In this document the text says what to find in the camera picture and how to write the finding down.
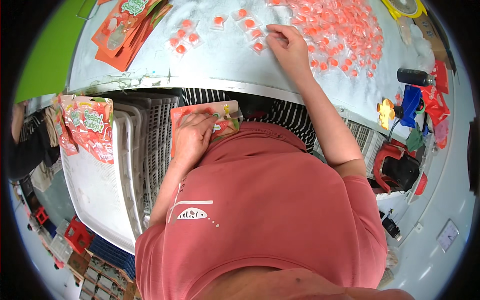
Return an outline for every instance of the striped cloth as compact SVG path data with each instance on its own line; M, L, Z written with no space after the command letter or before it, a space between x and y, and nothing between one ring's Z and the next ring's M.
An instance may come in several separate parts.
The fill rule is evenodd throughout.
M185 105L230 101L230 97L223 91L198 88L182 88L182 98ZM316 135L307 108L304 105L274 100L268 113L259 118L247 118L244 121L265 122L282 126L299 137L305 143L307 152L313 154Z

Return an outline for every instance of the red stool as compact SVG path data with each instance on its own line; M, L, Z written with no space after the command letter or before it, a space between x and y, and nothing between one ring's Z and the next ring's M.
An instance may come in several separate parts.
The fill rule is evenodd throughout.
M90 246L94 236L90 235L87 227L78 220L77 216L73 216L64 237L75 252L82 254L85 248Z
M36 210L35 216L40 225L43 225L43 223L48 220L48 215L45 212L45 208L43 206Z

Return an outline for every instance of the white wall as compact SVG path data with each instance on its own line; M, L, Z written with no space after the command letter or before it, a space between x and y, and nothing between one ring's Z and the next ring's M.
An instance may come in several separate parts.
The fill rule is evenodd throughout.
M20 231L20 236L25 245L26 251L35 266L38 276L44 281L50 293L57 300L77 300L80 295L79 287L75 286L72 273L64 268L56 270L53 265L53 258L48 254L42 245L39 236L27 229L28 217L23 205L20 204L10 187L12 207L15 209L15 220Z
M419 221L423 229L405 237L399 246L399 265L392 270L395 279L384 287L404 289L419 300L435 299L448 284L468 241L475 203L467 171L469 122L475 116L471 86L452 35L446 33L457 65L457 74L450 77L450 95L445 97L452 113L448 146L434 157L425 192L398 224L402 230L402 225ZM444 253L436 237L448 218L460 235Z

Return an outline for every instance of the blue plastic crate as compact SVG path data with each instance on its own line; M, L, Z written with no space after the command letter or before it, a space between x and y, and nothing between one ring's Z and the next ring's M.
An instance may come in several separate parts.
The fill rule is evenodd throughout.
M135 256L112 245L96 235L89 250L104 261L124 270L131 280L135 279Z

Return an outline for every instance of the black cable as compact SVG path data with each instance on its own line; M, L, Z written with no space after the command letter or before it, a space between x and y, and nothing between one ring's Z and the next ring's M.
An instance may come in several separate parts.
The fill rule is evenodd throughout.
M398 124L398 122L400 122L400 119L398 119L392 126L392 129L390 130L390 133L388 134L388 141L390 141L390 138L392 137L392 134L393 134L393 129L395 128L395 126Z

